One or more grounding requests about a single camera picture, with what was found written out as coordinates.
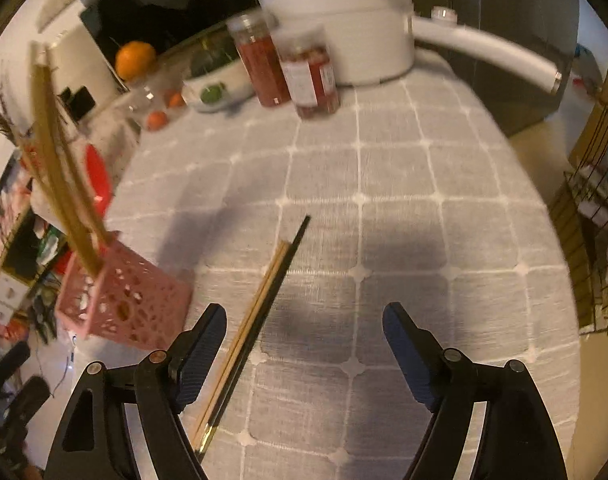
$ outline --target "screw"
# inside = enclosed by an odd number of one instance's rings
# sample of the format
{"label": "screw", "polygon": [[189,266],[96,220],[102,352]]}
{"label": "screw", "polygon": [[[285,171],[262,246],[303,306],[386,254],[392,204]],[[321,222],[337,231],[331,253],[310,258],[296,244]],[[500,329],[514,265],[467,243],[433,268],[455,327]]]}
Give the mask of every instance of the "screw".
{"label": "screw", "polygon": [[456,363],[462,359],[462,354],[459,350],[456,350],[455,348],[447,348],[444,351],[444,357],[447,361],[450,361],[451,363]]}
{"label": "screw", "polygon": [[95,375],[100,373],[100,371],[102,370],[102,364],[101,363],[91,363],[86,367],[86,373],[89,375]]}
{"label": "screw", "polygon": [[166,352],[163,350],[157,350],[148,356],[148,360],[155,364],[161,363],[164,359],[166,359]]}
{"label": "screw", "polygon": [[526,366],[524,366],[524,363],[521,361],[517,361],[516,359],[513,359],[511,362],[508,363],[508,365],[511,367],[511,370],[513,370],[513,372],[521,373],[526,370]]}

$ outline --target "glass jar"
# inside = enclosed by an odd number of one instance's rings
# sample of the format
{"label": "glass jar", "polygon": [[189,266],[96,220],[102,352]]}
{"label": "glass jar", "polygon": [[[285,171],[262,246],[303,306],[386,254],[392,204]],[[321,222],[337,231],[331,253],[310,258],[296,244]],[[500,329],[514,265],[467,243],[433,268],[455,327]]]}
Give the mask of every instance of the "glass jar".
{"label": "glass jar", "polygon": [[337,112],[340,100],[322,25],[281,28],[273,39],[298,115],[313,119]]}
{"label": "glass jar", "polygon": [[260,104],[273,107],[290,101],[280,59],[262,9],[234,16],[226,26],[235,40]]}

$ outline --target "pink plastic utensil holder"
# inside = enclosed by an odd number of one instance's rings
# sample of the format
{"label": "pink plastic utensil holder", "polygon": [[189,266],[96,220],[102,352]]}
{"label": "pink plastic utensil holder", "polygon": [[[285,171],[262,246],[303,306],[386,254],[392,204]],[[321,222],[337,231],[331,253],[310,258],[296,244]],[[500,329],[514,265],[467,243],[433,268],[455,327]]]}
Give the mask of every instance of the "pink plastic utensil holder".
{"label": "pink plastic utensil holder", "polygon": [[79,337],[97,335],[143,350],[167,350],[184,329],[193,287],[117,240],[95,282],[74,254],[55,313]]}

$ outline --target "countertop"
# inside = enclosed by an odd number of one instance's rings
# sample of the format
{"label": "countertop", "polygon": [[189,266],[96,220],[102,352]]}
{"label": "countertop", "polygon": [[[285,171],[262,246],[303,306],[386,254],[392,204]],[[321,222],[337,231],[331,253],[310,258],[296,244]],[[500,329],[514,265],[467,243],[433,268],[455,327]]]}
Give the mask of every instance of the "countertop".
{"label": "countertop", "polygon": [[[383,337],[389,301],[473,361],[523,360],[566,455],[578,412],[575,305],[546,207],[505,137],[428,51],[399,80],[341,99],[337,114],[310,122],[256,99],[230,113],[189,111],[142,135],[110,209],[124,243],[194,281],[187,328],[210,302],[226,308],[224,349],[278,238],[312,216],[206,473],[403,478],[430,414]],[[145,353],[90,338],[78,343],[76,372]],[[185,410],[186,427],[200,402]],[[458,478],[468,478],[483,410],[476,404]],[[130,421],[142,478],[155,478],[133,411]]]}

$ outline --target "white handle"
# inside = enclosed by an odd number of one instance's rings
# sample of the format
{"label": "white handle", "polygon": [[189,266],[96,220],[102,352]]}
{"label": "white handle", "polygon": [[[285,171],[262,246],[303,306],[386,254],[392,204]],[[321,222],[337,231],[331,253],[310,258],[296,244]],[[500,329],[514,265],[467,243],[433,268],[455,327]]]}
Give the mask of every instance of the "white handle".
{"label": "white handle", "polygon": [[459,50],[484,60],[556,94],[562,75],[555,63],[519,46],[476,28],[439,22],[429,18],[412,17],[416,40]]}

